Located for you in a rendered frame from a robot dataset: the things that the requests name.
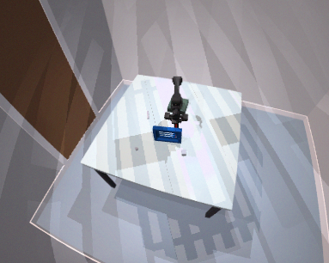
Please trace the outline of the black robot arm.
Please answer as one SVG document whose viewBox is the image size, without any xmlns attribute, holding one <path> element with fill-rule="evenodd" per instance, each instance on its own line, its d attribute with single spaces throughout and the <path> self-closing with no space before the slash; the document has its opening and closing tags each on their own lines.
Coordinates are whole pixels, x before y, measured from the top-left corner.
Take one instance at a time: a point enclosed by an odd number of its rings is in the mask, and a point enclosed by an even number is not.
<svg viewBox="0 0 329 263">
<path fill-rule="evenodd" d="M 174 76 L 172 83 L 174 83 L 174 94 L 171 98 L 171 109 L 173 109 L 171 122 L 177 125 L 180 123 L 180 109 L 183 107 L 183 98 L 180 94 L 181 76 Z"/>
</svg>

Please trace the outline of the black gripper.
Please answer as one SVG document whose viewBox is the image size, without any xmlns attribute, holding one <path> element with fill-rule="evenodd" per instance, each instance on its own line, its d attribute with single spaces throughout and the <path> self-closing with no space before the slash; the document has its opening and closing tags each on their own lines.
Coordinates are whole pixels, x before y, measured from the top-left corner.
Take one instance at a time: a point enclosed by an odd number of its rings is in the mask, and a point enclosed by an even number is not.
<svg viewBox="0 0 329 263">
<path fill-rule="evenodd" d="M 188 113 L 180 115 L 180 123 L 182 121 L 188 121 L 188 115 Z M 165 112 L 164 119 L 172 120 L 172 114 L 170 114 L 169 112 Z"/>
</svg>

